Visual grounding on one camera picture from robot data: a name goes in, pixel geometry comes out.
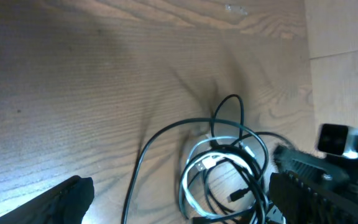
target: wire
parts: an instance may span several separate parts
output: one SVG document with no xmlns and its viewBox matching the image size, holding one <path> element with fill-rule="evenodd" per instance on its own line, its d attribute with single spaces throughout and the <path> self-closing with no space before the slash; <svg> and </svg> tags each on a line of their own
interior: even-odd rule
<svg viewBox="0 0 358 224">
<path fill-rule="evenodd" d="M 220 108 L 222 107 L 222 105 L 230 98 L 232 97 L 236 97 L 239 100 L 240 103 L 240 109 L 241 109 L 241 118 L 240 118 L 240 123 L 236 123 L 233 121 L 228 121 L 225 119 L 217 119 L 216 115 L 218 114 Z M 265 214 L 267 213 L 267 209 L 269 207 L 269 199 L 266 196 L 266 193 L 264 192 L 264 174 L 265 171 L 267 169 L 267 165 L 269 162 L 269 152 L 267 150 L 267 146 L 264 143 L 264 141 L 259 137 L 259 135 L 270 135 L 270 136 L 274 136 L 276 138 L 279 138 L 280 140 L 286 142 L 287 144 L 289 144 L 290 146 L 292 146 L 292 144 L 285 139 L 284 137 L 277 135 L 275 133 L 269 133 L 269 132 L 253 132 L 251 129 L 249 129 L 248 127 L 245 127 L 244 124 L 244 105 L 242 102 L 242 99 L 240 98 L 240 96 L 238 95 L 229 95 L 227 96 L 217 107 L 215 113 L 213 114 L 212 118 L 190 118 L 190 119 L 184 119 L 182 121 L 177 121 L 176 123 L 170 124 L 166 127 L 164 127 L 163 129 L 161 129 L 160 131 L 158 131 L 157 133 L 155 133 L 150 139 L 149 141 L 146 143 L 146 145 L 143 147 L 139 157 L 137 158 L 136 162 L 135 162 L 135 167 L 134 167 L 134 171 L 132 173 L 132 178 L 131 181 L 129 183 L 129 187 L 128 187 L 128 191 L 127 191 L 127 195 L 124 201 L 124 208 L 122 211 L 122 217 L 121 217 L 121 223 L 125 224 L 127 223 L 127 216 L 128 216 L 128 211 L 129 211 L 129 204 L 131 202 L 131 197 L 132 197 L 132 193 L 134 191 L 134 187 L 135 187 L 135 182 L 137 179 L 137 176 L 139 174 L 139 170 L 140 170 L 140 166 L 142 164 L 142 161 L 144 160 L 144 156 L 146 154 L 146 152 L 148 151 L 148 149 L 150 148 L 151 144 L 163 133 L 165 133 L 166 131 L 175 128 L 177 126 L 181 126 L 184 124 L 190 124 L 190 123 L 209 123 L 211 125 L 211 135 L 212 138 L 211 139 L 206 139 L 203 142 L 199 142 L 195 147 L 193 147 L 193 149 L 191 150 L 191 153 L 188 157 L 188 160 L 186 162 L 186 167 L 185 170 L 187 168 L 189 168 L 188 166 L 190 164 L 195 164 L 195 161 L 197 159 L 199 159 L 201 156 L 206 155 L 207 153 L 212 153 L 212 152 L 216 152 L 216 153 L 222 153 L 224 155 L 228 155 L 228 154 L 233 154 L 236 157 L 240 158 L 243 162 L 240 162 L 240 164 L 244 165 L 244 166 L 240 166 L 238 164 L 239 161 L 231 161 L 230 159 L 222 159 L 220 161 L 216 162 L 216 165 L 211 167 L 208 170 L 205 170 L 203 172 L 198 172 L 195 174 L 195 176 L 188 182 L 187 184 L 187 177 L 186 180 L 184 181 L 186 183 L 186 188 L 190 189 L 191 186 L 193 185 L 193 183 L 195 182 L 195 180 L 202 176 L 203 177 L 203 183 L 205 184 L 204 189 L 205 189 L 205 194 L 206 194 L 206 198 L 207 198 L 207 204 L 209 205 L 210 208 L 212 208 L 212 205 L 210 204 L 209 198 L 211 197 L 212 200 L 217 204 L 217 206 L 219 207 L 219 209 L 223 212 L 223 214 L 225 214 L 225 216 L 223 215 L 218 215 L 215 211 L 213 211 L 214 213 L 211 213 L 212 216 L 210 216 L 210 218 L 205 218 L 205 223 L 214 223 L 214 222 L 223 222 L 226 220 L 233 220 L 234 222 L 238 223 L 238 221 L 235 219 L 236 217 L 241 217 L 244 215 L 248 215 L 253 213 L 253 216 L 251 218 L 252 223 L 253 222 L 257 222 L 257 223 L 263 223 L 265 220 Z M 234 138 L 231 136 L 220 136 L 220 137 L 215 137 L 214 136 L 214 125 L 216 123 L 220 123 L 220 124 L 226 124 L 226 125 L 230 125 L 233 126 L 235 128 L 239 129 L 239 138 Z M 253 158 L 252 156 L 250 156 L 250 154 L 248 154 L 245 150 L 241 149 L 240 147 L 235 146 L 237 143 L 241 144 L 241 141 L 246 139 L 246 138 L 250 138 L 250 137 L 254 137 L 257 142 L 260 144 L 263 152 L 264 152 L 264 162 L 262 164 L 262 168 L 259 166 L 258 162 L 255 160 L 255 158 Z M 216 142 L 216 140 L 218 139 L 225 139 L 225 138 L 231 138 L 231 139 L 236 139 L 235 141 L 232 142 L 232 144 L 218 144 L 218 142 Z M 191 158 L 192 154 L 194 153 L 195 149 L 202 143 L 204 142 L 210 142 L 212 148 L 209 151 L 206 152 L 201 152 L 199 154 L 197 154 L 194 158 Z M 236 171 L 238 171 L 238 173 L 240 174 L 240 176 L 244 179 L 244 181 L 246 182 L 246 184 L 248 185 L 249 190 L 252 192 L 252 194 L 255 197 L 255 202 L 254 205 L 250 208 L 244 209 L 242 211 L 238 211 L 238 212 L 233 212 L 233 210 L 225 207 L 224 205 L 222 205 L 221 203 L 219 203 L 216 198 L 213 196 L 212 192 L 209 189 L 208 186 L 208 177 L 209 174 L 211 173 L 211 171 L 216 168 L 218 165 L 224 163 L 224 162 L 230 162 L 234 168 L 236 169 Z M 179 192 L 178 192 L 178 197 L 179 197 L 179 208 L 182 212 L 182 214 L 187 217 L 186 214 L 186 210 L 183 204 L 183 199 L 186 198 L 188 199 L 188 196 L 183 195 L 183 184 L 182 181 L 180 181 L 180 188 L 179 188 Z"/>
</svg>

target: wooden table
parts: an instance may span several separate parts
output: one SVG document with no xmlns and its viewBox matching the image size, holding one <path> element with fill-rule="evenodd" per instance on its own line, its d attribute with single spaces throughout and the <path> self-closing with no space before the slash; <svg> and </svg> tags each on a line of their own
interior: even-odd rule
<svg viewBox="0 0 358 224">
<path fill-rule="evenodd" d="M 84 223 L 119 223 L 141 145 L 172 122 L 210 116 L 231 93 L 244 98 L 246 125 L 313 150 L 302 0 L 0 0 L 0 216 L 77 174 L 95 186 Z M 238 120 L 238 109 L 230 101 L 219 117 Z M 185 223 L 174 197 L 180 149 L 207 130 L 157 140 L 129 223 Z M 214 181 L 222 198 L 236 183 Z"/>
</svg>

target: cable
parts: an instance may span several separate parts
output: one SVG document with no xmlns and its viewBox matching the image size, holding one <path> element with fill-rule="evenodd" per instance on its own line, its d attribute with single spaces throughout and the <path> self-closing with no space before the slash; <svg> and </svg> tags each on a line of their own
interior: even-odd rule
<svg viewBox="0 0 358 224">
<path fill-rule="evenodd" d="M 240 108 L 241 108 L 241 121 L 240 123 L 236 123 L 233 121 L 228 121 L 228 120 L 224 120 L 224 119 L 216 119 L 216 115 L 219 111 L 219 109 L 222 107 L 222 105 L 231 97 L 236 97 L 239 100 L 240 103 Z M 183 199 L 189 199 L 189 196 L 183 195 L 183 182 L 182 180 L 184 180 L 183 178 L 186 177 L 186 180 L 184 181 L 184 183 L 186 184 L 186 188 L 187 190 L 191 188 L 191 186 L 193 185 L 193 183 L 195 182 L 195 179 L 197 179 L 198 177 L 202 176 L 203 177 L 203 182 L 205 184 L 205 194 L 206 194 L 206 198 L 211 197 L 213 199 L 213 201 L 218 205 L 219 209 L 221 209 L 221 211 L 225 214 L 225 215 L 218 215 L 216 212 L 214 213 L 209 213 L 209 218 L 207 217 L 194 217 L 194 221 L 199 221 L 200 223 L 215 223 L 215 222 L 224 222 L 225 220 L 233 220 L 234 222 L 237 223 L 237 220 L 234 219 L 236 217 L 241 217 L 244 215 L 248 215 L 253 213 L 252 216 L 252 223 L 253 222 L 257 222 L 257 223 L 263 223 L 265 220 L 265 214 L 267 213 L 267 209 L 269 207 L 269 199 L 266 196 L 266 193 L 264 192 L 264 174 L 265 171 L 267 169 L 267 165 L 268 165 L 268 161 L 269 161 L 269 152 L 267 150 L 266 144 L 263 142 L 263 140 L 259 137 L 259 135 L 271 135 L 274 136 L 276 138 L 281 139 L 282 141 L 286 142 L 287 144 L 291 144 L 288 140 L 286 140 L 284 137 L 279 136 L 275 133 L 268 133 L 268 132 L 259 132 L 259 133 L 255 133 L 253 132 L 251 129 L 249 129 L 248 127 L 245 127 L 244 124 L 244 105 L 242 103 L 242 99 L 238 96 L 238 95 L 229 95 L 227 96 L 218 106 L 217 110 L 215 111 L 215 114 L 213 114 L 212 118 L 191 118 L 191 119 L 184 119 L 182 121 L 178 121 L 176 123 L 170 124 L 166 127 L 164 127 L 163 129 L 161 129 L 160 131 L 158 131 L 157 133 L 155 133 L 150 139 L 149 141 L 146 143 L 146 145 L 143 147 L 139 157 L 136 160 L 135 163 L 135 167 L 134 167 L 134 171 L 132 173 L 132 178 L 131 181 L 129 183 L 129 188 L 127 191 L 127 195 L 126 195 L 126 199 L 124 202 L 124 208 L 122 211 L 122 217 L 121 217 L 121 223 L 125 224 L 127 222 L 127 216 L 128 216 L 128 211 L 129 211 L 129 204 L 131 201 L 131 197 L 132 197 L 132 193 L 134 191 L 134 187 L 135 187 L 135 182 L 136 182 L 136 178 L 137 175 L 139 174 L 139 169 L 141 166 L 142 161 L 144 160 L 144 156 L 145 153 L 147 152 L 147 150 L 149 149 L 150 145 L 164 132 L 175 128 L 177 126 L 181 126 L 184 124 L 190 124 L 190 123 L 209 123 L 211 125 L 211 135 L 212 138 L 211 139 L 206 139 L 203 142 L 199 142 L 192 150 L 191 150 L 191 154 L 189 155 L 189 160 L 186 162 L 186 167 L 185 170 L 187 169 L 187 172 L 190 170 L 190 168 L 188 167 L 190 164 L 193 164 L 192 166 L 194 166 L 194 164 L 196 164 L 197 162 L 195 162 L 197 159 L 199 159 L 201 156 L 203 155 L 207 155 L 208 153 L 215 153 L 214 157 L 211 157 L 212 159 L 214 159 L 215 162 L 215 166 L 209 167 L 208 170 L 204 170 L 202 172 L 198 172 L 196 173 L 196 175 L 188 182 L 187 184 L 187 175 L 185 176 L 183 173 L 182 177 L 181 177 L 181 181 L 180 181 L 180 190 L 178 193 L 179 196 L 179 208 L 182 212 L 182 214 L 187 217 L 186 214 L 186 210 L 183 204 Z M 214 136 L 214 124 L 216 123 L 220 123 L 220 124 L 226 124 L 226 125 L 230 125 L 233 126 L 235 128 L 239 129 L 239 138 L 234 138 L 231 136 L 220 136 L 220 137 L 215 137 Z M 249 138 L 249 137 L 254 137 L 258 143 L 260 144 L 263 152 L 264 152 L 264 162 L 262 164 L 262 168 L 259 166 L 259 164 L 257 163 L 257 161 L 255 160 L 255 158 L 253 158 L 252 156 L 250 156 L 250 154 L 241 149 L 240 147 L 235 146 L 237 143 L 242 144 L 242 140 Z M 218 139 L 225 139 L 225 138 L 231 138 L 231 139 L 236 139 L 234 142 L 232 142 L 232 144 L 230 145 L 222 145 L 222 144 L 218 144 L 218 142 L 216 142 L 216 140 Z M 194 158 L 191 158 L 192 154 L 194 153 L 195 149 L 197 146 L 199 146 L 200 144 L 204 143 L 204 142 L 210 142 L 212 148 L 209 151 L 206 152 L 201 152 L 199 154 L 197 154 Z M 232 154 L 234 157 L 236 158 L 234 160 L 230 160 L 230 159 L 222 159 L 227 157 L 227 155 Z M 222 205 L 221 203 L 219 203 L 216 198 L 213 196 L 213 194 L 211 193 L 209 187 L 208 187 L 208 176 L 211 173 L 211 171 L 217 167 L 218 165 L 224 163 L 224 162 L 230 162 L 234 168 L 236 169 L 236 171 L 238 171 L 238 173 L 241 175 L 241 177 L 244 179 L 244 181 L 247 183 L 249 191 L 252 192 L 252 194 L 255 197 L 255 202 L 254 205 L 250 208 L 244 209 L 242 211 L 238 211 L 238 212 L 233 212 L 231 209 L 225 207 L 224 205 Z"/>
</svg>

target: black connector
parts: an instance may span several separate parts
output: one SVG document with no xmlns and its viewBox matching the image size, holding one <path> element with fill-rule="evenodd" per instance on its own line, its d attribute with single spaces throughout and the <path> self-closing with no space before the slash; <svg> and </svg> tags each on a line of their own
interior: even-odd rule
<svg viewBox="0 0 358 224">
<path fill-rule="evenodd" d="M 205 217 L 193 217 L 190 219 L 190 224 L 209 224 L 209 219 Z"/>
<path fill-rule="evenodd" d="M 231 193 L 228 197 L 227 197 L 227 201 L 228 202 L 235 202 L 236 200 L 239 200 L 240 198 L 242 198 L 246 193 L 248 193 L 249 189 L 240 189 L 237 190 L 233 193 Z"/>
</svg>

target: cable bundle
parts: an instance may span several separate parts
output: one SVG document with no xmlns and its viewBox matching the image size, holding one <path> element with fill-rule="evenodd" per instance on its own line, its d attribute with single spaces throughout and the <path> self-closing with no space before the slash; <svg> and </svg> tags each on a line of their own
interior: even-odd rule
<svg viewBox="0 0 358 224">
<path fill-rule="evenodd" d="M 222 107 L 222 105 L 230 98 L 235 97 L 239 100 L 240 103 L 240 110 L 241 110 L 241 120 L 240 123 L 236 123 L 233 121 L 228 121 L 224 119 L 216 119 L 216 116 Z M 180 190 L 179 190 L 179 208 L 182 212 L 182 214 L 188 218 L 186 214 L 186 210 L 183 204 L 184 198 L 188 201 L 188 203 L 201 215 L 200 217 L 193 217 L 191 221 L 193 223 L 216 223 L 216 222 L 223 222 L 226 223 L 226 220 L 232 220 L 235 223 L 239 223 L 238 220 L 236 220 L 236 217 L 244 217 L 244 216 L 251 216 L 250 223 L 265 223 L 266 221 L 266 214 L 269 210 L 269 199 L 267 197 L 267 194 L 264 191 L 265 188 L 265 181 L 264 181 L 264 174 L 267 169 L 267 165 L 269 163 L 269 152 L 267 150 L 267 146 L 264 143 L 264 141 L 259 137 L 261 135 L 269 135 L 276 138 L 279 138 L 284 143 L 286 143 L 289 146 L 293 146 L 290 141 L 285 139 L 284 137 L 270 132 L 253 132 L 248 127 L 244 126 L 244 105 L 242 102 L 242 99 L 238 95 L 229 95 L 225 99 L 222 100 L 222 102 L 219 104 L 219 106 L 216 108 L 215 113 L 213 114 L 212 118 L 191 118 L 191 119 L 184 119 L 182 121 L 178 121 L 176 123 L 173 123 L 171 125 L 168 125 L 167 127 L 161 129 L 158 131 L 154 136 L 150 138 L 150 140 L 146 143 L 144 146 L 140 156 L 138 157 L 134 173 L 132 175 L 131 182 L 129 184 L 126 200 L 124 203 L 124 209 L 122 212 L 122 218 L 121 223 L 125 224 L 127 221 L 127 214 L 129 209 L 129 202 L 131 200 L 131 196 L 134 190 L 135 181 L 137 178 L 137 175 L 139 173 L 140 165 L 143 161 L 144 155 L 147 152 L 150 145 L 157 139 L 162 133 L 165 131 L 168 131 L 169 129 L 172 129 L 174 127 L 188 124 L 188 123 L 209 123 L 211 126 L 211 135 L 212 137 L 209 139 L 205 139 L 203 141 L 200 141 L 198 144 L 196 144 L 193 149 L 190 151 L 190 154 L 188 156 L 188 159 L 186 160 L 186 166 L 184 168 L 184 171 L 181 175 L 180 180 Z M 232 137 L 232 136 L 219 136 L 216 137 L 214 134 L 214 125 L 216 123 L 221 124 L 227 124 L 236 128 L 239 128 L 239 137 Z M 252 151 L 246 146 L 242 144 L 242 140 L 246 138 L 254 137 L 258 143 L 260 144 L 265 160 L 262 165 L 262 167 L 259 166 L 258 162 L 255 160 L 254 155 Z M 235 139 L 231 144 L 218 144 L 217 140 L 219 139 Z M 201 152 L 197 154 L 196 156 L 192 157 L 193 153 L 195 152 L 195 149 L 203 144 L 209 142 L 211 149 L 206 152 Z M 246 189 L 240 189 L 235 191 L 234 193 L 230 194 L 229 201 L 235 201 L 241 197 L 243 197 L 246 193 L 252 192 L 252 194 L 255 197 L 255 202 L 253 206 L 250 208 L 241 210 L 241 211 L 233 211 L 224 205 L 222 205 L 220 202 L 218 202 L 215 198 L 215 196 L 212 194 L 211 190 L 208 186 L 208 177 L 211 173 L 211 171 L 219 166 L 220 164 L 223 164 L 225 162 L 229 162 L 232 164 L 232 166 L 235 168 L 236 171 L 240 174 L 244 182 L 247 184 L 248 188 Z M 198 172 L 195 174 L 195 176 L 188 182 L 188 172 L 196 168 Z M 202 180 L 204 183 L 204 191 L 205 191 L 205 197 L 208 204 L 209 209 L 212 212 L 204 211 L 201 206 L 197 203 L 197 201 L 193 198 L 191 195 L 189 188 L 191 188 L 192 184 L 194 183 L 195 179 L 202 176 Z M 220 211 L 223 213 L 223 215 L 218 214 L 213 206 L 211 205 L 210 199 L 218 206 Z"/>
</svg>

